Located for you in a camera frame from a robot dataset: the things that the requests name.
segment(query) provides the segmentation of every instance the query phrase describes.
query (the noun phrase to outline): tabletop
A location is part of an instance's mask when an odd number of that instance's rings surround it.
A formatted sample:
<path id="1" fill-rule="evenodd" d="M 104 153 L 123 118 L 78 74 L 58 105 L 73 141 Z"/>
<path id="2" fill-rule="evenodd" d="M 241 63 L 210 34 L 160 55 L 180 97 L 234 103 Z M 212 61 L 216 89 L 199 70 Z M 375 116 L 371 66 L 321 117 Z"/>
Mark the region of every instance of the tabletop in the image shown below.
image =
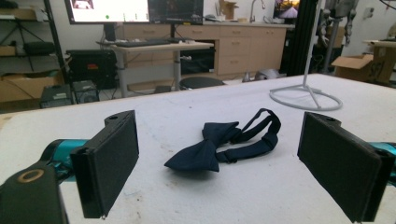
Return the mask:
<path id="1" fill-rule="evenodd" d="M 106 221 L 85 219 L 76 183 L 63 182 L 70 223 L 350 223 L 297 156 L 304 111 L 269 97 L 272 89 L 302 82 L 301 76 L 283 77 L 16 114 L 0 130 L 0 183 L 35 163 L 53 140 L 90 139 L 106 117 L 134 110 L 140 157 Z M 320 113 L 342 121 L 344 129 L 368 142 L 396 141 L 396 90 L 324 75 L 309 75 L 307 83 L 343 102 Z M 304 92 L 282 94 L 311 104 Z M 268 155 L 221 163 L 218 173 L 163 166 L 202 140 L 206 122 L 239 121 L 242 128 L 260 108 L 282 122 Z M 375 223 L 395 223 L 395 208 L 396 188 L 388 186 Z"/>

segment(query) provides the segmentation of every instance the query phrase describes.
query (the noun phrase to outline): monitor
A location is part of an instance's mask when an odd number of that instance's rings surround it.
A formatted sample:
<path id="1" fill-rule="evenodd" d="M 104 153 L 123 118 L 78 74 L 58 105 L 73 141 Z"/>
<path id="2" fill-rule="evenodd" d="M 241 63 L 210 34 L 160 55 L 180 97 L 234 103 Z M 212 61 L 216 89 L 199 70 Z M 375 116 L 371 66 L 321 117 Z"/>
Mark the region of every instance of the monitor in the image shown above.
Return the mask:
<path id="1" fill-rule="evenodd" d="M 204 0 L 148 0 L 148 13 L 153 23 L 203 24 Z"/>
<path id="2" fill-rule="evenodd" d="M 274 18 L 284 19 L 285 23 L 295 23 L 300 0 L 275 0 Z"/>
<path id="3" fill-rule="evenodd" d="M 64 0 L 70 24 L 149 22 L 148 0 Z"/>

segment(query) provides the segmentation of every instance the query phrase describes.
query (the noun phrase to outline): bow tie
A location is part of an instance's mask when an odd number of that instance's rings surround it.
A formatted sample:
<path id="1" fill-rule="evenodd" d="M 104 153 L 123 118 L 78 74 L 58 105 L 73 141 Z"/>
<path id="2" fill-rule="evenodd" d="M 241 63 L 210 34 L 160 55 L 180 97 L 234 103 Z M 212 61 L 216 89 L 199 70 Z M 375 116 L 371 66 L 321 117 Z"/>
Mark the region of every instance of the bow tie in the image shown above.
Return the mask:
<path id="1" fill-rule="evenodd" d="M 255 127 L 248 130 L 250 125 L 262 112 L 268 112 L 269 116 L 263 119 Z M 218 147 L 228 142 L 238 144 L 260 133 L 269 123 L 267 133 L 262 139 L 252 145 L 239 148 L 231 148 L 225 151 L 216 152 Z M 165 166 L 180 171 L 219 171 L 219 162 L 237 162 L 266 154 L 272 151 L 277 143 L 276 134 L 279 132 L 281 123 L 276 114 L 268 109 L 260 109 L 250 122 L 241 130 L 236 128 L 239 122 L 230 123 L 205 123 L 202 130 L 204 140 L 191 146 L 181 149 L 175 156 L 165 163 Z"/>

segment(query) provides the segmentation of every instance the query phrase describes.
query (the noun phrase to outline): stool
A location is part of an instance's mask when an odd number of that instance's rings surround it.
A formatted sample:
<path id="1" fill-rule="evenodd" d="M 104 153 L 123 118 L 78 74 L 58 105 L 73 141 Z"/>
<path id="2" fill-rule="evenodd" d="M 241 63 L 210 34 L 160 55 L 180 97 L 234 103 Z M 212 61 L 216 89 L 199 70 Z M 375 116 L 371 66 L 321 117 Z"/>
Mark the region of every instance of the stool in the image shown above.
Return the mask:
<path id="1" fill-rule="evenodd" d="M 222 85 L 225 85 L 225 83 L 213 77 L 186 77 L 179 82 L 181 90 L 193 90 Z"/>

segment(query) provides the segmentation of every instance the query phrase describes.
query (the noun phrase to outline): desk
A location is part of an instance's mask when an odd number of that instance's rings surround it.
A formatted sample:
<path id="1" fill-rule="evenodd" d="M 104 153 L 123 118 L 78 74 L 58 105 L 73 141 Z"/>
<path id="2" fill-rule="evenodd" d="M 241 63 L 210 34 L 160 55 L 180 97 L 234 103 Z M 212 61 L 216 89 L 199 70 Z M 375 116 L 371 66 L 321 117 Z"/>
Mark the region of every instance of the desk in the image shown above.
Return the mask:
<path id="1" fill-rule="evenodd" d="M 153 74 L 162 73 L 173 73 L 175 78 L 175 91 L 179 91 L 178 83 L 181 80 L 180 74 L 180 51 L 188 49 L 209 49 L 213 47 L 213 44 L 195 42 L 192 44 L 178 43 L 170 45 L 156 45 L 156 46 L 146 46 L 138 48 L 119 48 L 116 46 L 111 46 L 111 48 L 116 53 L 117 57 L 117 67 L 119 68 L 119 78 L 120 78 L 120 90 L 122 97 L 128 96 L 128 82 L 131 74 L 143 74 L 146 76 L 152 76 Z M 151 66 L 149 69 L 147 67 L 137 67 L 137 68 L 125 68 L 124 54 L 127 53 L 147 53 L 147 52 L 158 52 L 158 51 L 173 51 L 174 52 L 174 64 L 163 64 Z"/>
<path id="2" fill-rule="evenodd" d="M 302 81 L 285 77 L 18 114 L 0 132 L 0 183 L 36 162 L 51 141 L 89 139 L 104 127 L 104 118 L 134 109 L 140 158 L 106 224 L 349 224 L 297 157 L 304 111 L 269 97 L 271 89 Z M 396 141 L 396 90 L 323 75 L 309 75 L 307 82 L 343 101 L 341 109 L 322 114 L 341 120 L 346 130 L 365 141 Z M 270 154 L 221 163 L 219 173 L 180 173 L 163 166 L 183 147 L 202 140 L 205 122 L 244 126 L 262 107 L 282 122 Z M 105 223 L 83 218 L 76 183 L 62 183 L 61 191 L 70 223 Z M 395 223 L 395 208 L 396 188 L 387 187 L 375 223 Z"/>

